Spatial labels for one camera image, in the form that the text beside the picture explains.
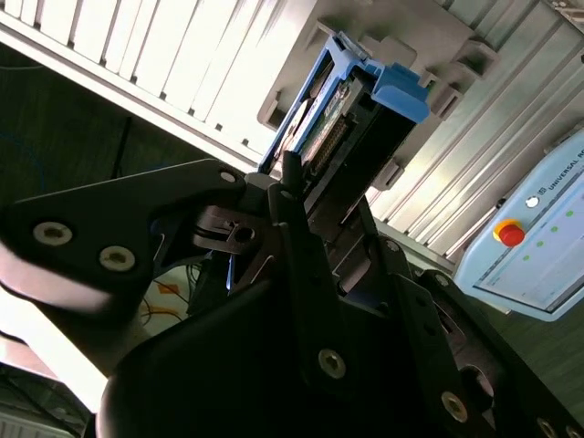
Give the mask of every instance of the bolt hole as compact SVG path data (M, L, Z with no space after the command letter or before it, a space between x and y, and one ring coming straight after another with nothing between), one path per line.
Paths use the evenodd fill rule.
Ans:
M251 228L239 228L235 232L235 241L238 244L246 244L247 242L251 241L255 235L256 232L254 232L254 230Z
M108 259L114 263L126 263L126 260L128 260L124 254L120 253L111 253Z
M463 410L460 408L460 405L454 401L454 400L449 400L448 402L448 407L455 413L460 413Z
M333 370L338 370L339 369L339 361L337 360L337 358L333 357L333 356L328 356L325 361L327 362L327 364L333 369Z
M436 330L434 330L428 324L424 324L423 329L426 330L426 333L428 333L430 336L436 336Z
M45 235L45 237L51 238L51 239L60 239L61 237L63 237L63 232L61 230L59 230L58 228L47 228L43 234Z

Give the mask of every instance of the black cable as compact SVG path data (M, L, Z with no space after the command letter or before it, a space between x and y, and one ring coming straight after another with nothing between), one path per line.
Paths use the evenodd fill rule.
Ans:
M146 301L146 298L143 298L142 300L144 301L144 304L146 305L146 308L148 309L148 312L146 313L146 315L148 315L148 319L146 319L146 322L144 322L142 324L143 326L145 326L152 319L152 308L150 307L150 303L148 301Z
M2 381L6 386L16 395L26 400L33 408L35 408L39 413L43 414L49 421L51 421L57 428L70 433L73 436L81 437L81 433L77 432L75 429L70 427L68 424L58 419L51 412L43 408L35 399L33 399L28 392L20 388L13 381L8 379L4 374L1 375Z
M118 145L118 152L116 153L116 160L113 162L113 169L111 170L111 180L118 178L118 173L120 172L121 159L126 151L126 143L128 142L128 135L130 134L131 127L131 117L126 118L126 123L124 123L124 129L121 132L120 144Z
M172 294L174 294L175 296L177 296L178 298L180 298L182 301L184 301L186 304L189 304L189 302L186 300L186 298L184 298L179 292L177 292L176 290L174 290L172 287L165 285L164 283L158 281L158 280L153 280L154 283L156 283L157 285L160 285L162 287L164 287L165 289L171 291Z
M145 314L143 314L142 316L143 316L143 317L150 317L150 318L151 318L151 316L152 316L152 315L170 315L171 317L175 317L175 318L177 318L179 321L183 322L183 319L182 319L181 317L179 317L178 315L176 315L176 314L174 314L174 313L172 313L172 312L166 311L166 310L153 310L152 312L145 313ZM143 326L145 326L146 324L148 324L148 322L149 322L149 321L150 321L150 320L148 319L148 321L146 321L146 322L143 324Z

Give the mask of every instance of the white metal panel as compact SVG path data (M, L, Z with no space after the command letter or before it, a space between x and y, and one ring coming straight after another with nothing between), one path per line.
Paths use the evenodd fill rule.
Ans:
M137 84L160 96L197 0L159 0L136 68Z
M237 0L201 0L174 60L164 94L166 101L187 112L224 35Z
M11 16L19 18L22 12L22 0L5 0L4 10Z
M117 0L83 0L73 39L75 51L93 62L104 52Z
M140 5L141 0L123 0L120 2L106 50L106 68L109 71L114 73L120 71L121 61L124 59Z
M20 19L32 26L37 19L38 0L25 0L22 4Z
M71 35L78 0L44 0L40 31L66 45Z
M468 243L463 235L543 157L538 134L553 141L568 130L578 117L567 108L584 115L584 38L576 29L539 2L497 1L476 14L467 7L457 12L500 46L500 63L372 204L389 225L452 259Z
M120 76L130 80L134 74L134 69L138 63L138 58L144 45L144 38L148 34L154 11L158 0L141 0L138 16L131 30L130 40L124 52L124 58L121 61Z
M209 114L234 138L249 139L263 153L274 132L257 113L286 62L316 0L265 0Z
M251 26L259 4L260 0L240 0L237 3L231 22L225 30L203 83L193 100L191 108L197 119L207 119L215 98L234 63L239 47L244 42L245 34Z

